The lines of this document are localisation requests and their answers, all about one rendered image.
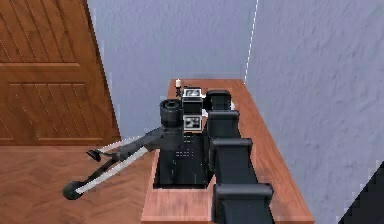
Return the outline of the black angular object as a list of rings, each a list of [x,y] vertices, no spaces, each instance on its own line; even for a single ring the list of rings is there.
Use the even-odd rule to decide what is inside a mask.
[[[338,224],[384,224],[384,161]]]

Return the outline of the black laptop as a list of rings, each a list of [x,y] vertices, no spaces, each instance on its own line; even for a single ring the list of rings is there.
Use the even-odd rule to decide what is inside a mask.
[[[213,173],[208,169],[207,150],[201,133],[185,133],[177,151],[159,151],[154,189],[206,189]]]

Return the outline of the brown wooden table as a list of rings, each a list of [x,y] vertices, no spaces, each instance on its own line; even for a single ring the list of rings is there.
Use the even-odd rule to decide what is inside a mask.
[[[282,158],[244,81],[241,79],[183,79],[184,86],[203,91],[227,90],[240,112],[242,136],[253,140],[251,161],[261,182],[273,186],[270,209],[275,224],[315,224],[295,180]],[[141,224],[213,224],[212,187],[155,189],[148,184]]]

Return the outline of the brown wooden door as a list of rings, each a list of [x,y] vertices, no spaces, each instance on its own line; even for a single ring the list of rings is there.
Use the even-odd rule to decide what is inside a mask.
[[[0,0],[0,145],[119,139],[88,0]]]

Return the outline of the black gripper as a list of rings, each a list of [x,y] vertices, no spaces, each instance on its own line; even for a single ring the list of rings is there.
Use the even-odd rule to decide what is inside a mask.
[[[77,200],[85,192],[115,176],[149,151],[160,149],[177,151],[183,145],[183,108],[177,99],[163,100],[160,105],[161,126],[146,136],[126,138],[98,149],[88,150],[86,154],[100,162],[108,160],[85,181],[71,181],[63,188],[62,195],[67,200]]]

